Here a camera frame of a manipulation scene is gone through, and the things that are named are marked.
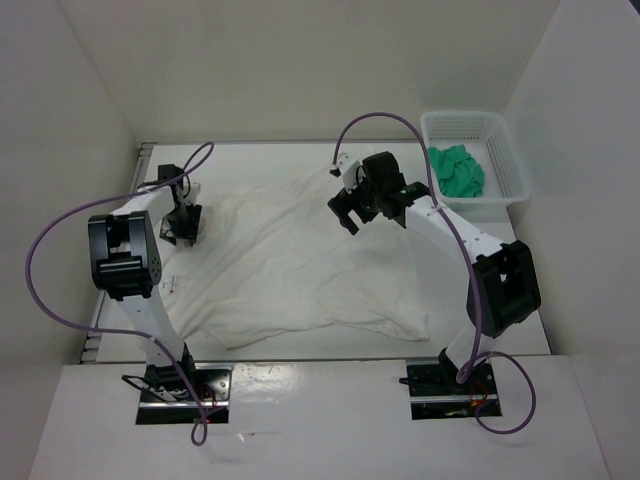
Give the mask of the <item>white tank top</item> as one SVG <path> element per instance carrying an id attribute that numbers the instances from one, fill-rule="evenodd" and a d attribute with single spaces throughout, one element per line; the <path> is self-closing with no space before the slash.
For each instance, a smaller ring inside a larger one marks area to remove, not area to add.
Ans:
<path id="1" fill-rule="evenodd" d="M 178 334 L 227 350 L 338 325 L 427 340 L 406 232 L 378 218 L 349 233 L 328 208 L 331 194 L 318 170 L 203 194 L 202 235 L 163 259 L 159 291 Z"/>

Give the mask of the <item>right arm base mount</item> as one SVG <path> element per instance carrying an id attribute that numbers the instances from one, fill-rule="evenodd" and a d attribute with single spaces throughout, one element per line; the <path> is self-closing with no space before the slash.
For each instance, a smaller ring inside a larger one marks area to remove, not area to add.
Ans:
<path id="1" fill-rule="evenodd" d="M 436 360 L 410 361 L 398 382 L 408 389 L 413 420 L 500 417 L 498 389 L 492 366 L 483 360 L 470 378 L 456 381 L 454 365 L 441 352 Z"/>

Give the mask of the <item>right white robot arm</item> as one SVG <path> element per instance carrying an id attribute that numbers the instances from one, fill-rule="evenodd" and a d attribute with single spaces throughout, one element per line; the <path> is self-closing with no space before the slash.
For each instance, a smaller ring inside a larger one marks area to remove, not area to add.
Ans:
<path id="1" fill-rule="evenodd" d="M 330 173 L 343 187 L 328 207 L 351 234 L 383 216 L 426 238 L 466 268 L 468 321 L 439 354 L 437 370 L 444 390 L 461 392 L 489 358 L 493 341 L 541 305 L 530 248 L 482 231 L 439 203 L 427 185 L 406 182 L 389 152 L 363 160 L 341 154 Z"/>

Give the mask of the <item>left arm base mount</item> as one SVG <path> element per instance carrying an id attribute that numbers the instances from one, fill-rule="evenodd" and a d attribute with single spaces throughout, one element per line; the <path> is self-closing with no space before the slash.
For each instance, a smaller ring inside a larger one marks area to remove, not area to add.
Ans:
<path id="1" fill-rule="evenodd" d="M 199 377 L 194 389 L 206 410 L 207 423 L 227 424 L 232 386 L 231 365 L 200 363 L 196 368 Z M 154 387 L 148 374 L 124 374 L 121 380 L 139 392 L 137 425 L 179 425 L 199 421 L 199 410 L 186 388 L 168 390 Z"/>

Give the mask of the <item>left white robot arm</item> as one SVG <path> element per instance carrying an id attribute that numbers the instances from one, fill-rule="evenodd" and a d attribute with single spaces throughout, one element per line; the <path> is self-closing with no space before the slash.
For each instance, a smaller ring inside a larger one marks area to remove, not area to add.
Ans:
<path id="1" fill-rule="evenodd" d="M 197 391 L 199 375 L 160 297 L 163 268 L 157 241 L 194 245 L 202 207 L 195 203 L 198 191 L 181 178 L 182 168 L 164 164 L 157 173 L 121 208 L 89 219 L 91 275 L 133 328 L 149 336 L 141 340 L 148 384 L 183 400 Z"/>

